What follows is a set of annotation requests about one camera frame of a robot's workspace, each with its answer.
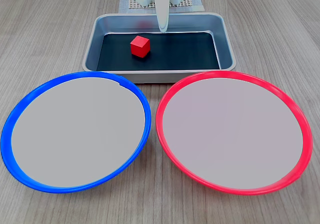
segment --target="red cube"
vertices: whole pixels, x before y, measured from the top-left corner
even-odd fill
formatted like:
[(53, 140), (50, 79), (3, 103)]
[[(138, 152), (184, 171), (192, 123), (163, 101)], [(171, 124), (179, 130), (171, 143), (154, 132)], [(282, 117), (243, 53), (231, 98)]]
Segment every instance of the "red cube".
[(131, 53), (137, 57), (144, 58), (150, 52), (150, 40), (137, 35), (130, 43)]

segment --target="blue plate rim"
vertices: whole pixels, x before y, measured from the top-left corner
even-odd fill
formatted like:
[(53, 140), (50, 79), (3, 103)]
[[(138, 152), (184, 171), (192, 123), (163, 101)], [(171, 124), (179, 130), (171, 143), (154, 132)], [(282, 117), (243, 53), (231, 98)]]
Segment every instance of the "blue plate rim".
[[(134, 153), (131, 155), (131, 157), (121, 167), (119, 167), (116, 171), (107, 175), (106, 177), (89, 184), (75, 186), (75, 187), (55, 187), (55, 186), (45, 185), (30, 178), (18, 166), (12, 151), (12, 143), (11, 143), (12, 133), (20, 115), (27, 108), (27, 106), (32, 103), (33, 100), (35, 100), (38, 96), (40, 96), (44, 92), (48, 91), (49, 89), (59, 84), (62, 84), (70, 80), (79, 79), (79, 78), (105, 78), (105, 79), (113, 80), (118, 82), (120, 86), (127, 88), (128, 90), (133, 92), (141, 101), (144, 109), (145, 123), (144, 123), (143, 134), (138, 147), (136, 148)], [(14, 107), (14, 109), (9, 114), (2, 129), (1, 139), (0, 139), (1, 156), (6, 168), (11, 173), (11, 175), (15, 179), (17, 179), (20, 183), (26, 185), (29, 188), (32, 188), (34, 190), (41, 191), (41, 192), (56, 193), (56, 194), (80, 192), (80, 191), (94, 188), (102, 183), (105, 183), (110, 179), (114, 178), (115, 176), (117, 176), (118, 174), (120, 174), (122, 171), (124, 171), (139, 156), (140, 152), (143, 150), (150, 134), (151, 124), (152, 124), (152, 115), (151, 115), (151, 109), (150, 109), (148, 100), (143, 94), (143, 92), (134, 83), (132, 83), (131, 81), (127, 80), (122, 76), (112, 74), (112, 73), (107, 73), (107, 72), (100, 72), (100, 71), (74, 72), (74, 73), (59, 76), (57, 78), (54, 78), (40, 85), (36, 89), (32, 90), (29, 94), (27, 94)]]

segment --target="silver tray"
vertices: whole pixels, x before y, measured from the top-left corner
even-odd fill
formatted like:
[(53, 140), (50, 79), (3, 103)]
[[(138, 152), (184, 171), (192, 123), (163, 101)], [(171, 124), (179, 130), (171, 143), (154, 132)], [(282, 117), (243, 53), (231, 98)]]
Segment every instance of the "silver tray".
[[(96, 71), (105, 35), (159, 33), (155, 14), (105, 14), (93, 24), (82, 67), (85, 71)], [(229, 71), (236, 66), (224, 19), (216, 13), (170, 13), (168, 33), (210, 33), (220, 70)], [(175, 83), (189, 75), (213, 71), (197, 70), (134, 70), (106, 71), (127, 78), (135, 84)]]

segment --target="red plate rim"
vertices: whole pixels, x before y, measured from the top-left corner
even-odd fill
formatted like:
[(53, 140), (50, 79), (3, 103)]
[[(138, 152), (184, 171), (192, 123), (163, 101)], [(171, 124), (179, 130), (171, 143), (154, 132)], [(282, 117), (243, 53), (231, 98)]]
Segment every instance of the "red plate rim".
[[(196, 174), (192, 173), (190, 170), (188, 170), (186, 167), (184, 167), (180, 161), (175, 157), (175, 155), (171, 152), (163, 130), (163, 115), (165, 112), (165, 109), (167, 107), (168, 102), (171, 100), (171, 98), (182, 88), (186, 87), (187, 85), (205, 80), (205, 79), (212, 79), (212, 78), (228, 78), (228, 79), (236, 79), (241, 81), (246, 81), (252, 84), (256, 84), (271, 93), (275, 94), (278, 98), (280, 98), (292, 111), (293, 115), (298, 121), (298, 124), (301, 128), (302, 132), (302, 153), (300, 156), (300, 159), (298, 163), (295, 165), (295, 167), (281, 180), (260, 188), (255, 189), (235, 189), (235, 188), (228, 188), (220, 185), (216, 185), (214, 183), (211, 183)], [(175, 83), (163, 96), (162, 100), (159, 103), (157, 112), (156, 112), (156, 118), (155, 118), (155, 127), (156, 132), (160, 141), (160, 144), (162, 145), (162, 148), (164, 149), (165, 153), (168, 155), (168, 157), (171, 159), (171, 161), (185, 174), (187, 174), (190, 178), (194, 179), (195, 181), (209, 187), (212, 189), (215, 189), (217, 191), (221, 191), (224, 193), (229, 194), (235, 194), (235, 195), (263, 195), (268, 194), (272, 192), (279, 191), (280, 189), (283, 189), (290, 184), (292, 184), (294, 181), (300, 178), (302, 173), (307, 168), (313, 151), (313, 137), (310, 125), (307, 121), (307, 118), (305, 117), (304, 113), (300, 109), (300, 107), (282, 90), (280, 90), (278, 87), (274, 86), (273, 84), (262, 80), (258, 77), (251, 76), (248, 74), (236, 72), (236, 71), (223, 71), (223, 70), (214, 70), (214, 71), (208, 71), (208, 72), (202, 72), (190, 75), (177, 83)]]

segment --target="wood grain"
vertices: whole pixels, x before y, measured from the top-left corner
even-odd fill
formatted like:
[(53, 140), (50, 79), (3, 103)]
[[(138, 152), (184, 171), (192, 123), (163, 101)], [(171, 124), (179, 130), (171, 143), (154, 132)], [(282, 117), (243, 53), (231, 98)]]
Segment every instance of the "wood grain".
[[(0, 162), (1, 224), (318, 224), (320, 219), (320, 0), (202, 0), (221, 14), (236, 71), (290, 95), (313, 133), (302, 177), (264, 196), (235, 196), (194, 182), (172, 164), (155, 131), (170, 85), (139, 85), (153, 117), (148, 142), (120, 175), (96, 188), (48, 194), (16, 181)], [(95, 18), (119, 0), (0, 0), (0, 128), (31, 90), (81, 71)]]

